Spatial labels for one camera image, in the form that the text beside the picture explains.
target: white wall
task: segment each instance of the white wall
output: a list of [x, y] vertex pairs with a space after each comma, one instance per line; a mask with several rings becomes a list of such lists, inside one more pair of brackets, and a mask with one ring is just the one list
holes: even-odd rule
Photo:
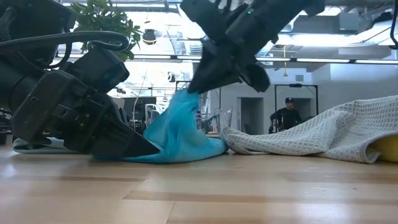
[[312, 81], [319, 85], [320, 112], [353, 100], [398, 95], [395, 65], [325, 65], [312, 73]]
[[[296, 83], [295, 75], [304, 75], [305, 82], [302, 84], [311, 84], [311, 73], [307, 73], [303, 68], [290, 68], [287, 69], [288, 77], [284, 77], [284, 69], [280, 69], [278, 71], [267, 70], [267, 73], [271, 79], [272, 84], [291, 84]], [[215, 108], [218, 108], [218, 97], [217, 91], [212, 90], [210, 93], [210, 110], [213, 111]], [[267, 131], [268, 127], [271, 125], [269, 116], [275, 112], [275, 99], [274, 99], [274, 86], [270, 86], [265, 93], [258, 93], [253, 90], [250, 86], [247, 86], [245, 83], [243, 84], [232, 84], [229, 86], [224, 86], [221, 88], [221, 107], [233, 108], [232, 115], [232, 128], [238, 127], [238, 119], [236, 116], [236, 108], [238, 106], [238, 97], [253, 97], [253, 98], [263, 98], [264, 99], [264, 130]], [[285, 98], [293, 97], [293, 98], [311, 98], [313, 99], [312, 108], [315, 113], [315, 96], [314, 94], [306, 88], [289, 88], [287, 86], [279, 86], [277, 89], [277, 107], [283, 108], [285, 106]]]

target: black shirt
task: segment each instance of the black shirt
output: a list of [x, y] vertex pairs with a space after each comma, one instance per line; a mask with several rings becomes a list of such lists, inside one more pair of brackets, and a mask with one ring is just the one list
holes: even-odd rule
[[282, 108], [271, 115], [271, 119], [277, 119], [280, 129], [290, 129], [298, 125], [301, 122], [301, 117], [299, 112], [295, 109], [289, 110], [287, 108]]

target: blue cloth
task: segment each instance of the blue cloth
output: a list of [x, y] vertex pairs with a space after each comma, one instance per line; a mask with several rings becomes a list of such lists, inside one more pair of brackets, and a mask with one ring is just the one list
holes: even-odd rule
[[176, 91], [169, 108], [144, 132], [145, 139], [160, 152], [121, 160], [167, 164], [199, 161], [226, 152], [228, 148], [222, 140], [208, 138], [201, 130], [197, 130], [195, 114], [198, 103], [199, 95], [189, 94], [187, 90]]

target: doorway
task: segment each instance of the doorway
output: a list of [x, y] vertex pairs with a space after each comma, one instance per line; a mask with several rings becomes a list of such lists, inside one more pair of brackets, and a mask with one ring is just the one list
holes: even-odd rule
[[302, 120], [305, 120], [314, 114], [311, 114], [311, 100], [309, 98], [293, 98], [294, 109], [296, 109]]
[[264, 99], [238, 98], [238, 130], [250, 134], [264, 134]]

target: potted plant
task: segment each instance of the potted plant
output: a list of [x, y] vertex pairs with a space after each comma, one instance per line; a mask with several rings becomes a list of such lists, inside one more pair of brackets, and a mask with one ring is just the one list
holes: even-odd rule
[[[139, 47], [142, 32], [139, 26], [134, 26], [125, 12], [113, 6], [111, 0], [87, 0], [87, 6], [72, 3], [71, 8], [77, 13], [78, 27], [74, 31], [105, 30], [124, 34], [130, 41], [129, 48], [115, 53], [123, 62], [134, 59], [131, 49], [135, 45]], [[83, 43], [81, 51], [87, 51], [87, 43]]]

